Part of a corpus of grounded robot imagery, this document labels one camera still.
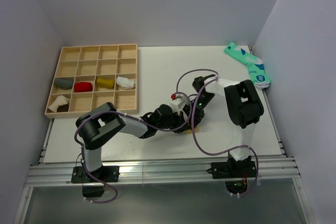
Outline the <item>cream and brown striped sock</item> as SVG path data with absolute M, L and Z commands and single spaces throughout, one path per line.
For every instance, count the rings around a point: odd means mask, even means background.
M 64 95 L 59 95 L 56 99 L 49 105 L 48 109 L 52 112 L 57 112 L 57 110 L 64 105 L 68 105 L 70 103 L 70 98 L 65 97 Z

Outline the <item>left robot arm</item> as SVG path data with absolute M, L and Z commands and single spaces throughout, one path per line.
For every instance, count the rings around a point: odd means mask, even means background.
M 80 145 L 82 164 L 76 166 L 72 183 L 117 182 L 119 169 L 103 166 L 102 147 L 118 133 L 140 139 L 153 137 L 156 132 L 181 133 L 191 129 L 192 103 L 173 100 L 153 112 L 136 118 L 126 115 L 107 102 L 81 116 L 76 122 L 74 140 Z

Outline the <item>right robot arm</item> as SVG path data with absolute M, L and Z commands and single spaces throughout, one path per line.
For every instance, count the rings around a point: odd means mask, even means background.
M 215 95 L 225 98 L 229 118 L 235 126 L 233 147 L 220 153 L 202 151 L 209 156 L 228 154 L 227 161 L 212 163 L 207 172 L 214 179 L 242 178 L 246 180 L 248 177 L 256 177 L 258 162 L 251 159 L 251 155 L 256 153 L 250 145 L 256 124 L 264 114 L 264 107 L 252 81 L 230 81 L 212 74 L 195 78 L 192 86 L 197 91 L 191 115 L 193 137 L 196 137 L 194 128 L 201 120 L 196 112 L 202 112 Z

